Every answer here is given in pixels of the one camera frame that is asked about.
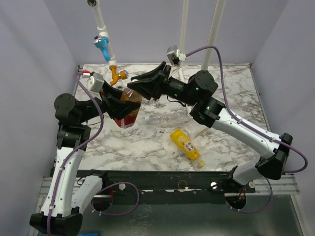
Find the red gold labelled bottle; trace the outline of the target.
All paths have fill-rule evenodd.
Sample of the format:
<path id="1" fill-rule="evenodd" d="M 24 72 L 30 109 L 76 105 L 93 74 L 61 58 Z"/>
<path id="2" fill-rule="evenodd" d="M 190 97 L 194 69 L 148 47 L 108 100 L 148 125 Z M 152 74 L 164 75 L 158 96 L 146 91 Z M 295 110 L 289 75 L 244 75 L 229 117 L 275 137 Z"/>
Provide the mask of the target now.
<path id="1" fill-rule="evenodd" d="M 115 123 L 120 128 L 130 128 L 135 124 L 142 103 L 142 96 L 129 88 L 125 88 L 120 100 L 128 105 L 128 115 L 123 119 L 116 119 Z"/>

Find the large clear plastic bottle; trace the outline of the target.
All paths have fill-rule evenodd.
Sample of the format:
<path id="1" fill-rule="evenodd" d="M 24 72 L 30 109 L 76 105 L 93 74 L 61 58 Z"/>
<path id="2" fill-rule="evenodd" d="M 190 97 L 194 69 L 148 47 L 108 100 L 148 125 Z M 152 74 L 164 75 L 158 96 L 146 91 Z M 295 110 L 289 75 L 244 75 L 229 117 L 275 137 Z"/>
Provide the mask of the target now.
<path id="1" fill-rule="evenodd" d="M 191 119 L 187 123 L 185 123 L 181 130 L 191 139 L 195 139 L 196 137 L 203 134 L 208 129 L 207 126 L 199 124 L 195 120 Z"/>

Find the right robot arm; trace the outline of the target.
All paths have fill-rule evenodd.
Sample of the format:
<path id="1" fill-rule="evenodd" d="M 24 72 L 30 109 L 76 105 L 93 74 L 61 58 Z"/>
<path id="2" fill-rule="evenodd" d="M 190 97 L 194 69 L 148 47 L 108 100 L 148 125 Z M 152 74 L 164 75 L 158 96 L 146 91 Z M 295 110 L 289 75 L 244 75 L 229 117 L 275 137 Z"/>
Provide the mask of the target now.
<path id="1" fill-rule="evenodd" d="M 213 76 L 205 70 L 190 76 L 187 83 L 171 77 L 171 67 L 162 62 L 156 69 L 134 76 L 127 87 L 147 100 L 167 95 L 192 106 L 190 115 L 199 124 L 224 132 L 254 149 L 260 157 L 234 167 L 226 181 L 227 189 L 239 192 L 250 181 L 266 177 L 279 180 L 289 156 L 293 137 L 268 132 L 232 112 L 227 102 L 212 95 L 218 88 Z"/>

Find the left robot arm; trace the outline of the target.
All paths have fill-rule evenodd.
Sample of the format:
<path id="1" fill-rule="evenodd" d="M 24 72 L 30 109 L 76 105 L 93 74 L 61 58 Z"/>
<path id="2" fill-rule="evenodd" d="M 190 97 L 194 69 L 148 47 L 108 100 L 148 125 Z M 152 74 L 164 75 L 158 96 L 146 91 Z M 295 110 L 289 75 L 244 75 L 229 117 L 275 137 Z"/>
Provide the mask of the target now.
<path id="1" fill-rule="evenodd" d="M 94 195 L 108 191 L 109 182 L 101 174 L 87 176 L 76 192 L 73 189 L 87 144 L 100 133 L 91 136 L 91 128 L 85 122 L 104 118 L 104 113 L 112 119 L 123 119 L 140 107 L 135 102 L 121 101 L 122 93 L 105 83 L 99 91 L 101 98 L 91 96 L 87 101 L 79 101 L 64 93 L 55 99 L 55 117 L 59 121 L 56 165 L 46 200 L 40 212 L 30 218 L 30 225 L 39 232 L 49 236 L 78 235 L 83 213 Z"/>

